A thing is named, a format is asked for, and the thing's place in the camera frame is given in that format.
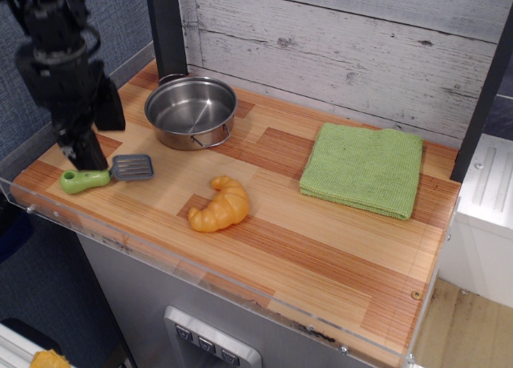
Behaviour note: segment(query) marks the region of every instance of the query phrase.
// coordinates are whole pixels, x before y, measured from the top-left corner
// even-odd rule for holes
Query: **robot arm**
[[[78,170],[106,169],[107,160],[91,126],[124,130],[125,120],[103,62],[90,62],[100,38],[87,24],[84,0],[5,1],[31,40],[16,53],[16,66],[35,103],[50,112],[63,154]],[[96,39],[90,50],[84,31]]]

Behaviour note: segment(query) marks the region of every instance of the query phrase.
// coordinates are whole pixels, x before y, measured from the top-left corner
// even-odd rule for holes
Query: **button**
[[[210,354],[216,354],[216,346],[214,346],[212,342],[204,338],[198,338],[198,342],[200,343],[200,347],[202,350],[205,350]]]
[[[227,350],[221,350],[221,355],[223,356],[223,360],[229,362],[233,366],[239,366],[239,357],[232,352],[228,352]]]
[[[184,340],[187,340],[188,342],[192,341],[192,333],[190,330],[184,328],[183,326],[179,326],[178,324],[175,324],[176,327],[176,333],[183,338]]]

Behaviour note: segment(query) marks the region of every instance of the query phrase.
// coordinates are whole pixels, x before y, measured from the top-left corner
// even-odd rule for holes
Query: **green cloth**
[[[417,195],[422,138],[326,123],[301,177],[301,193],[407,220]]]

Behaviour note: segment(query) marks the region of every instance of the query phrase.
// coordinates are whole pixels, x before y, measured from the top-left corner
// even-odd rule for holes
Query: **green spatula handle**
[[[107,185],[111,181],[108,170],[66,170],[60,178],[63,191],[75,194],[89,188]]]

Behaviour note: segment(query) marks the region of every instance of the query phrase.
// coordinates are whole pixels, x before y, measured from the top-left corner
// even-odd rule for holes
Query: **metal pot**
[[[168,75],[147,98],[144,111],[161,142],[198,150],[230,138],[236,107],[235,91],[218,79]]]

